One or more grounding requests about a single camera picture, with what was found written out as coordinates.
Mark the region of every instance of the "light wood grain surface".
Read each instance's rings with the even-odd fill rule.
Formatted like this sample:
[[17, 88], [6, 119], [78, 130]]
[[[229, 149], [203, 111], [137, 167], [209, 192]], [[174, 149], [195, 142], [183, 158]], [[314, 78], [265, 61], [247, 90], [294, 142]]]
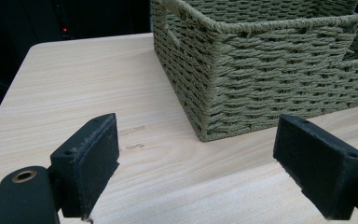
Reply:
[[[0, 181], [24, 166], [49, 167], [78, 128], [113, 112], [120, 166], [94, 223], [327, 223], [273, 160], [276, 128], [198, 140], [152, 35], [33, 47], [0, 106]], [[358, 148], [358, 107], [311, 121]], [[358, 211], [342, 223], [358, 223]]]

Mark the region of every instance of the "woven rope texture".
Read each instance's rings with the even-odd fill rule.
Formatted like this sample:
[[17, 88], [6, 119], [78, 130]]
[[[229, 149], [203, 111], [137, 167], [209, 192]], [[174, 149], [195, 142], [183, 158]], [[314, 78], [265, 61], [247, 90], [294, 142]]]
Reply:
[[152, 6], [156, 54], [202, 141], [358, 106], [356, 1]]

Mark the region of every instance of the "clamp jaw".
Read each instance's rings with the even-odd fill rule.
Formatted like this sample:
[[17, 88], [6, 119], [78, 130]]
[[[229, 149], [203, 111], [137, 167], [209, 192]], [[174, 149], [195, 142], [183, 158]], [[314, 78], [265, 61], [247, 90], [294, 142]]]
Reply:
[[51, 156], [51, 166], [30, 166], [0, 184], [1, 223], [60, 223], [65, 217], [88, 219], [118, 167], [115, 114], [92, 119]]
[[358, 149], [313, 123], [281, 115], [273, 157], [326, 219], [358, 208]]

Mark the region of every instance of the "woven basket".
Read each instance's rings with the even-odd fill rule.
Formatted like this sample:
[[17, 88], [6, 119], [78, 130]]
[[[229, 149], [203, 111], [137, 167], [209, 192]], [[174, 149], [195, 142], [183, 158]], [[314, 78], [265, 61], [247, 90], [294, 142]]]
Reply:
[[358, 106], [355, 6], [152, 0], [155, 51], [200, 140], [266, 129]]

